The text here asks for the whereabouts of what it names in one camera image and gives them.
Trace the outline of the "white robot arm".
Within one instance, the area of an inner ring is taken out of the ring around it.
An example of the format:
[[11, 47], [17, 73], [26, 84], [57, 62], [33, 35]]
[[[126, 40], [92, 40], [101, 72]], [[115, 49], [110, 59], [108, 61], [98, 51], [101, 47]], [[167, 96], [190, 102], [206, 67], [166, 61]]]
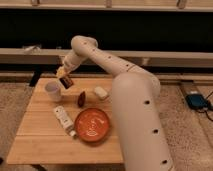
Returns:
[[92, 37], [77, 35], [57, 77], [64, 79], [90, 59], [114, 76], [111, 106], [126, 171], [176, 171], [155, 100], [160, 81], [149, 71], [98, 48]]

